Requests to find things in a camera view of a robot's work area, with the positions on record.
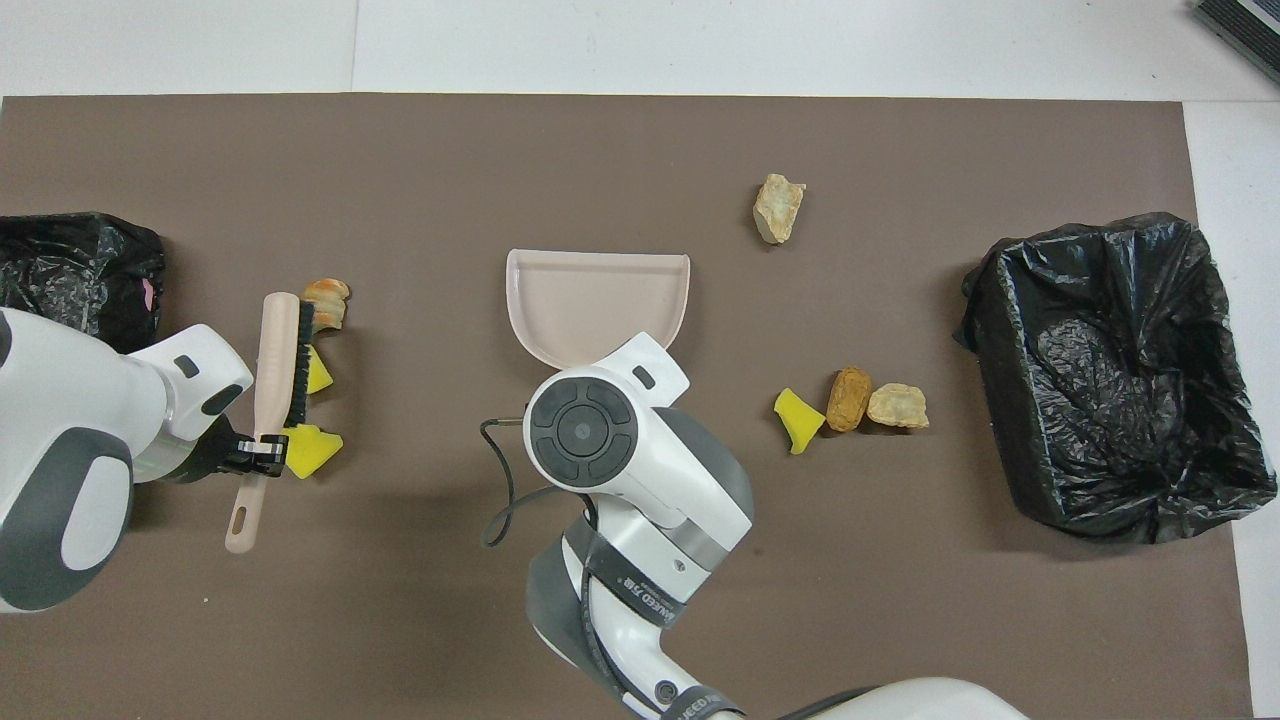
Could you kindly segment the dark ribbed device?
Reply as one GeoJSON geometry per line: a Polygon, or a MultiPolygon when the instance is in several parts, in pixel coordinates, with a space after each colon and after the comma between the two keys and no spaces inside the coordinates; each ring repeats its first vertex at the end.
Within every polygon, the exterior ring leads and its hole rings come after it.
{"type": "Polygon", "coordinates": [[[1280,0],[1192,0],[1197,19],[1280,85],[1280,0]]]}

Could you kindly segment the bin lined with black bag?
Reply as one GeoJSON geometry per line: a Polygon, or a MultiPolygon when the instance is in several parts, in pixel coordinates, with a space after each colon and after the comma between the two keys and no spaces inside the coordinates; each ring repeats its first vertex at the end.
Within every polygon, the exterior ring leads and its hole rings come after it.
{"type": "Polygon", "coordinates": [[[1280,497],[1210,245],[1165,211],[995,243],[963,283],[1016,509],[1085,541],[1189,539],[1280,497]]]}

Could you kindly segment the brown bread roll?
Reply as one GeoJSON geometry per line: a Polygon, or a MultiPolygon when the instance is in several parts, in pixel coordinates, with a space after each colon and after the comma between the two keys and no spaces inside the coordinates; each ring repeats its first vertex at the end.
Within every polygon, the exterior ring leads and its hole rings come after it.
{"type": "Polygon", "coordinates": [[[827,425],[838,433],[855,430],[867,415],[873,391],[874,384],[868,372],[859,366],[840,369],[829,391],[827,425]]]}

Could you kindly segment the beige plastic dustpan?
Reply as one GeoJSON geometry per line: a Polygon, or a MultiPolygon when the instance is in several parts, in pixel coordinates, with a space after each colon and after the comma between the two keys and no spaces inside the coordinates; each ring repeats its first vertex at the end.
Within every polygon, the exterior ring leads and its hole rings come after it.
{"type": "Polygon", "coordinates": [[[637,333],[668,348],[682,328],[686,254],[513,249],[506,306],[520,345],[557,370],[603,359],[637,333]]]}

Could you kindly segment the black-bagged bin with pink spot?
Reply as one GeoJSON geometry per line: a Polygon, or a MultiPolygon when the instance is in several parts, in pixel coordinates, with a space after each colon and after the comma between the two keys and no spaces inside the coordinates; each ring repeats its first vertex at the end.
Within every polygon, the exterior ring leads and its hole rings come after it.
{"type": "Polygon", "coordinates": [[[0,217],[0,307],[45,316],[120,354],[159,333],[160,236],[100,211],[0,217]]]}

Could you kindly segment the orange toasted croissant piece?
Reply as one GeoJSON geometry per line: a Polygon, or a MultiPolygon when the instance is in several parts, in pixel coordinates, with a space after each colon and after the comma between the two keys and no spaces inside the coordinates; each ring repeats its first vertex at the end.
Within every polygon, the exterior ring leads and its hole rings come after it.
{"type": "Polygon", "coordinates": [[[337,278],[323,278],[306,284],[302,300],[312,306],[315,332],[343,328],[349,295],[348,284],[337,278]]]}

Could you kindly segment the pale crusty bread chunk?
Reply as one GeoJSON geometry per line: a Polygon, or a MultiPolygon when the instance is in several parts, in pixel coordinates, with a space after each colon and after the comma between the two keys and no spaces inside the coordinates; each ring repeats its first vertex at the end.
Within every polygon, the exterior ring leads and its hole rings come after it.
{"type": "Polygon", "coordinates": [[[762,240],[782,245],[790,240],[806,186],[785,176],[769,173],[756,192],[751,218],[762,240]]]}

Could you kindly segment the brown table mat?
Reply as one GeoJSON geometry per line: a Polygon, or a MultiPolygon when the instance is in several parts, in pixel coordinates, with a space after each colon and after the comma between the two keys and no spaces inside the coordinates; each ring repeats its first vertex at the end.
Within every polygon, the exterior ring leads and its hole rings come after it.
{"type": "Polygon", "coordinates": [[[954,341],[991,245],[1146,211],[1194,220],[1175,102],[280,95],[8,97],[0,215],[105,211],[165,241],[165,331],[243,354],[262,297],[352,291],[310,419],[346,446],[274,480],[145,486],[102,573],[0,616],[0,720],[627,720],[534,634],[529,560],[581,506],[504,502],[477,428],[550,368],[509,327],[511,249],[686,254],[680,404],[746,468],[756,521],[664,647],[776,717],[911,676],[1034,717],[1252,712],[1229,527],[1098,544],[1024,518],[977,359],[954,341]],[[806,191],[790,240],[753,220],[806,191]],[[827,421],[836,373],[923,391],[931,425],[827,421]]]}

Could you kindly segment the pale bread piece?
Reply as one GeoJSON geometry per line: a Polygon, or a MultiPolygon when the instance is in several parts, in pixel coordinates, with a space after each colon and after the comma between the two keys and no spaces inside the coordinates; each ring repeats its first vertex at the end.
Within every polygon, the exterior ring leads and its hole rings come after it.
{"type": "Polygon", "coordinates": [[[867,416],[886,427],[925,429],[931,425],[927,398],[915,386],[886,383],[870,393],[867,416]]]}

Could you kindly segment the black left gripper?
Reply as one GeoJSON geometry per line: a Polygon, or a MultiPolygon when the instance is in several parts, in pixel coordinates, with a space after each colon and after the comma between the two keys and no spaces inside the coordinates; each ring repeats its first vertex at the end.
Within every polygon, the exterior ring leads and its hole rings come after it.
{"type": "MultiPolygon", "coordinates": [[[[289,438],[265,434],[257,438],[241,437],[229,420],[215,420],[195,441],[182,441],[177,446],[180,462],[165,475],[166,483],[189,484],[221,471],[229,457],[239,451],[287,451],[289,438]]],[[[285,462],[279,457],[251,457],[242,464],[244,475],[279,477],[285,462]]]]}

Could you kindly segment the beige brush with black bristles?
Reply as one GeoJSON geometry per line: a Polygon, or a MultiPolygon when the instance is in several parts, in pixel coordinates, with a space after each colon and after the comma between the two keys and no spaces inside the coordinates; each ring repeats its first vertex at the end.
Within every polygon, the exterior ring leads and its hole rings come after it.
{"type": "MultiPolygon", "coordinates": [[[[314,337],[312,314],[311,305],[294,293],[275,292],[262,301],[252,438],[282,434],[283,428],[296,427],[306,419],[306,346],[314,337]]],[[[285,451],[248,452],[250,459],[285,461],[285,451]]],[[[247,553],[255,547],[270,478],[276,477],[244,475],[242,479],[225,534],[229,552],[247,553]]]]}

